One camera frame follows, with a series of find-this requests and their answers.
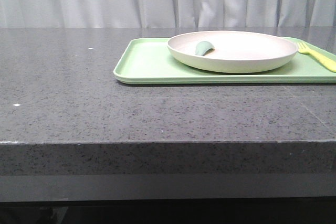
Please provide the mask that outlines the white round plate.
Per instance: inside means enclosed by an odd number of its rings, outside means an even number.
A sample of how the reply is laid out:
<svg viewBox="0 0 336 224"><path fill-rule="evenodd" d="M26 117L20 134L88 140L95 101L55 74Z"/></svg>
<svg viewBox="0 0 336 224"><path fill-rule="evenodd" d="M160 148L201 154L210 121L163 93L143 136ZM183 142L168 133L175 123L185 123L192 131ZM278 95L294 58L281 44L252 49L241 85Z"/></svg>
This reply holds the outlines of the white round plate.
<svg viewBox="0 0 336 224"><path fill-rule="evenodd" d="M204 56L195 55L200 41L209 41L215 49ZM224 73L276 69L290 62L298 51L296 43L282 37L224 30L177 35L168 40L167 47L172 56L185 65Z"/></svg>

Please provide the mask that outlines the yellow plastic fork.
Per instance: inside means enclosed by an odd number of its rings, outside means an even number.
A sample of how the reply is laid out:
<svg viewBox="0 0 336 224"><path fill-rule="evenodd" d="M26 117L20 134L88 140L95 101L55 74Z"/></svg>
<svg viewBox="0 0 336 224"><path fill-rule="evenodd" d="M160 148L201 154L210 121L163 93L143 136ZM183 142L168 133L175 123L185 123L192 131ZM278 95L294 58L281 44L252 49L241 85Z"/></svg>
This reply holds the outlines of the yellow plastic fork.
<svg viewBox="0 0 336 224"><path fill-rule="evenodd" d="M311 49L306 43L298 42L298 51L301 54L306 54L314 57L320 64L327 68L331 72L335 72L335 61L324 56L323 54Z"/></svg>

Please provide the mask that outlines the green plastic spoon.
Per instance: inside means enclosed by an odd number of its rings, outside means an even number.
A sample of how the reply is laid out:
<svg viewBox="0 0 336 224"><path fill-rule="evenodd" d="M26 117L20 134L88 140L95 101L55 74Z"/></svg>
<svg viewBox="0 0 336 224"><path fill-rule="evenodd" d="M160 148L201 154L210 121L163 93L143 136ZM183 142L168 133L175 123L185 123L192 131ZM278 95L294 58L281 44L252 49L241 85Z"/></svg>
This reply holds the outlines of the green plastic spoon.
<svg viewBox="0 0 336 224"><path fill-rule="evenodd" d="M214 50L215 47L212 43L209 41L200 41L195 48L195 55L197 56L204 56L206 55L209 51Z"/></svg>

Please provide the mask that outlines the light green serving tray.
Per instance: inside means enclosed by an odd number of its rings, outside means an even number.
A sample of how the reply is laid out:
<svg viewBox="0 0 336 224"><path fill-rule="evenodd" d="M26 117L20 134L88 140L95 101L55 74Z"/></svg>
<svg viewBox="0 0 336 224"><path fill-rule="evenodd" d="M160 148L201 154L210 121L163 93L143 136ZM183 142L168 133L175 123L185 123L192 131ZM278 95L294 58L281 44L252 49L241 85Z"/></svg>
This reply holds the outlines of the light green serving tray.
<svg viewBox="0 0 336 224"><path fill-rule="evenodd" d="M229 74L189 67L174 59L167 38L132 40L113 73L126 84L335 83L335 73L314 58L297 53L284 66L260 73Z"/></svg>

